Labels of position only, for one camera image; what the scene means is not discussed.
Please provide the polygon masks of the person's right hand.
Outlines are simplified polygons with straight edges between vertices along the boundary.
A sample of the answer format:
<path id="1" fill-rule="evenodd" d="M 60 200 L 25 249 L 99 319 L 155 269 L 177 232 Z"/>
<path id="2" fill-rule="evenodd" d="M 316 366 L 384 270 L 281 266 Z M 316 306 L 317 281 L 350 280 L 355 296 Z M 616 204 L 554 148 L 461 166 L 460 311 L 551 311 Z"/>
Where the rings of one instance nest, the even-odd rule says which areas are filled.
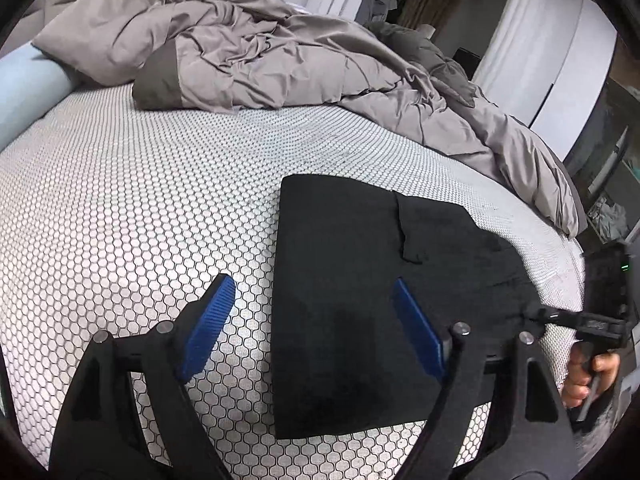
<path id="1" fill-rule="evenodd" d="M 579 342 L 575 342 L 570 350 L 567 375 L 561 393 L 562 401 L 567 408 L 578 408 L 591 392 L 589 385 L 592 378 L 584 367 L 585 362 L 587 362 L 587 357 L 582 352 L 582 346 Z M 620 371 L 620 355 L 616 352 L 599 354 L 592 358 L 591 366 L 593 371 L 600 375 L 600 384 L 593 396 L 593 399 L 597 399 L 605 391 L 611 389 L 616 382 Z"/>

